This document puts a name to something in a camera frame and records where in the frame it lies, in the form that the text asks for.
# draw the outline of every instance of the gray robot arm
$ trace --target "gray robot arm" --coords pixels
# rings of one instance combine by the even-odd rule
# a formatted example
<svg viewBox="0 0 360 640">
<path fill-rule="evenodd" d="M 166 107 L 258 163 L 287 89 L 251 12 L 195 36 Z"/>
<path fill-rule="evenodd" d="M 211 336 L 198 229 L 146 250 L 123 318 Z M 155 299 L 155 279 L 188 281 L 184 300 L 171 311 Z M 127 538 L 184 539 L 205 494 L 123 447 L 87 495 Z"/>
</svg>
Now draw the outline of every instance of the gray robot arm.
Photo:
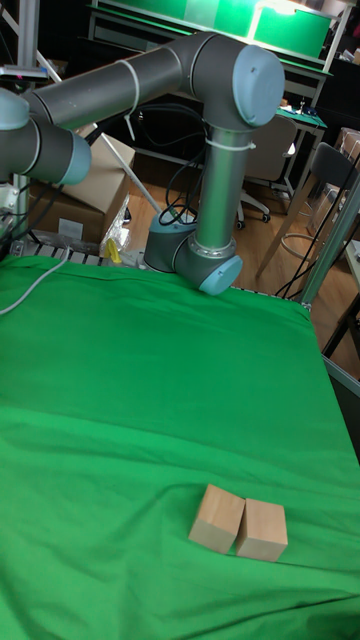
<svg viewBox="0 0 360 640">
<path fill-rule="evenodd" d="M 21 164 L 12 152 L 10 167 L 5 154 L 0 181 L 7 169 L 8 173 L 53 182 L 80 181 L 84 177 L 79 178 L 81 167 L 84 171 L 88 168 L 86 152 L 66 130 L 103 120 L 165 93 L 181 91 L 197 98 L 204 103 L 204 119 L 210 125 L 198 221 L 186 227 L 181 222 L 164 227 L 155 216 L 145 260 L 151 268 L 179 273 L 199 289 L 218 294 L 241 268 L 232 228 L 252 131 L 272 119 L 283 90 L 283 68 L 272 53 L 217 34 L 187 36 L 129 61 L 25 94 L 31 114 L 36 115 L 15 132 L 1 131 L 0 120 L 0 144 L 4 135 L 11 147 L 14 136 L 16 151 L 26 138 L 29 157 Z M 59 149 L 58 153 L 53 151 L 51 161 L 48 156 L 46 162 L 41 157 L 43 144 Z M 28 161 L 30 170 L 24 167 Z M 44 164 L 46 175 L 42 174 Z"/>
</svg>

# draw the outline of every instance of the wooden cube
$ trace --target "wooden cube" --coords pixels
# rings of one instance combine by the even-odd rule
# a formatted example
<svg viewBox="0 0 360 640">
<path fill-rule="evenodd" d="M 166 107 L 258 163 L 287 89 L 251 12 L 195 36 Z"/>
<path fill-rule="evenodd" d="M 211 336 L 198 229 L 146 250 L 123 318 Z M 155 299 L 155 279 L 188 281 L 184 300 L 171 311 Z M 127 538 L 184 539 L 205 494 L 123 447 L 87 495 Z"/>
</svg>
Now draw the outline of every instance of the wooden cube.
<svg viewBox="0 0 360 640">
<path fill-rule="evenodd" d="M 200 504 L 189 540 L 227 553 L 240 526 L 245 500 L 209 484 Z"/>
<path fill-rule="evenodd" d="M 236 539 L 236 555 L 276 562 L 287 544 L 284 507 L 247 499 Z"/>
</svg>

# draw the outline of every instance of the light blue joint cap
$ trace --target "light blue joint cap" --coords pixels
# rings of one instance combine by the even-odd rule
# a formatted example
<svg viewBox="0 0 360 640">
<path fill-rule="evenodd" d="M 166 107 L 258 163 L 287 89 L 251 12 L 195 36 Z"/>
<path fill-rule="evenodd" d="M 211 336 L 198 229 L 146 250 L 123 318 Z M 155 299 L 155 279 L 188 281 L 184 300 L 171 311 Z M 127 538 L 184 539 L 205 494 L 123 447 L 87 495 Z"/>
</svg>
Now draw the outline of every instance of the light blue joint cap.
<svg viewBox="0 0 360 640">
<path fill-rule="evenodd" d="M 29 103 L 7 89 L 0 89 L 0 131 L 22 129 L 29 122 Z"/>
<path fill-rule="evenodd" d="M 243 261 L 239 256 L 234 256 L 226 260 L 224 264 L 216 267 L 216 269 L 205 278 L 199 287 L 200 291 L 204 291 L 204 293 L 208 293 L 210 296 L 218 296 L 219 293 L 222 293 L 232 285 L 235 278 L 238 277 L 242 265 Z"/>
<path fill-rule="evenodd" d="M 270 122 L 284 88 L 284 69 L 274 53 L 252 44 L 242 49 L 234 65 L 233 93 L 238 111 L 247 124 L 262 127 Z"/>
<path fill-rule="evenodd" d="M 91 149 L 81 136 L 70 131 L 73 138 L 73 152 L 70 164 L 59 184 L 79 184 L 89 173 L 91 166 Z"/>
</svg>

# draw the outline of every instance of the wheel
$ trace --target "wheel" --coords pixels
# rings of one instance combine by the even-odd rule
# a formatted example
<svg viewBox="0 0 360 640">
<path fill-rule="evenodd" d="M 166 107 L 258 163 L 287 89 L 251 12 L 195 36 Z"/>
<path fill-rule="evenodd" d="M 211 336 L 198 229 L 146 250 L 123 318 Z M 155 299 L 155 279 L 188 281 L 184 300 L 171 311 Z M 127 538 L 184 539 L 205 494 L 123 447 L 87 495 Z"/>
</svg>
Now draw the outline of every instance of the wheel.
<svg viewBox="0 0 360 640">
<path fill-rule="evenodd" d="M 131 213 L 130 213 L 128 207 L 126 207 L 123 224 L 129 224 L 129 222 L 131 222 Z"/>
</svg>

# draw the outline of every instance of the green screen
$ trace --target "green screen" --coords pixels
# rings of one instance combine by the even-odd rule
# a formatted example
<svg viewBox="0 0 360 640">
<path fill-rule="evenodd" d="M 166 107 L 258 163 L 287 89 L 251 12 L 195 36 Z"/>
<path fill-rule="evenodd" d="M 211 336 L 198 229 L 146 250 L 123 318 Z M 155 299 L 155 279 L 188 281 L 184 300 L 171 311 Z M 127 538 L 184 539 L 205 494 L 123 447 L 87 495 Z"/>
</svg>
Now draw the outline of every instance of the green screen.
<svg viewBox="0 0 360 640">
<path fill-rule="evenodd" d="M 246 37 L 256 2 L 257 0 L 130 0 L 118 4 L 173 18 L 177 23 L 192 23 Z M 317 58 L 329 25 L 329 18 L 316 14 L 296 11 L 289 16 L 265 8 L 256 31 L 256 40 Z"/>
<path fill-rule="evenodd" d="M 0 265 L 0 309 L 50 258 Z M 301 305 L 67 263 L 0 317 L 1 640 L 359 640 L 359 465 Z M 188 534 L 283 505 L 278 562 Z"/>
</svg>

